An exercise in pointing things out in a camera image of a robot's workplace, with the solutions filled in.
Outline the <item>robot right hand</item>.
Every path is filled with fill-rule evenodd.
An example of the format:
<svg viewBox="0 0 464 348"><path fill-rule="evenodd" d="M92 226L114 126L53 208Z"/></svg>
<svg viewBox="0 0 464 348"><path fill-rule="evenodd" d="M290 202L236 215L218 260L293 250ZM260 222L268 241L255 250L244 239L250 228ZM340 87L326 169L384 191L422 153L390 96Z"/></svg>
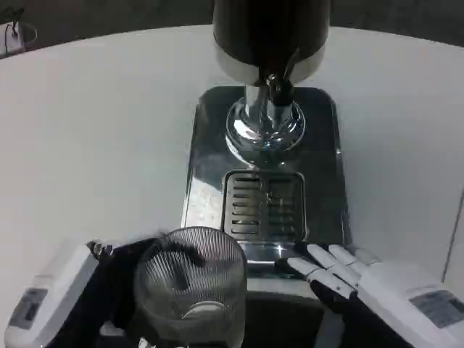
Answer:
<svg viewBox="0 0 464 348"><path fill-rule="evenodd" d="M363 347L462 347L463 299L420 266L355 246L300 244L275 267L308 283Z"/></svg>

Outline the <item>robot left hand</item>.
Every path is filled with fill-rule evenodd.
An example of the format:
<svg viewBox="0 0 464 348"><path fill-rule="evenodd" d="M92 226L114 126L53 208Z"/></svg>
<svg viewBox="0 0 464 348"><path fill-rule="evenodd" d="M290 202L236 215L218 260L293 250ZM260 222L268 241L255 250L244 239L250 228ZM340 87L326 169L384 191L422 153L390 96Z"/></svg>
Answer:
<svg viewBox="0 0 464 348"><path fill-rule="evenodd" d="M5 347L158 347L156 331L136 312L134 273L144 252L206 260L166 232L59 246L24 290L4 332Z"/></svg>

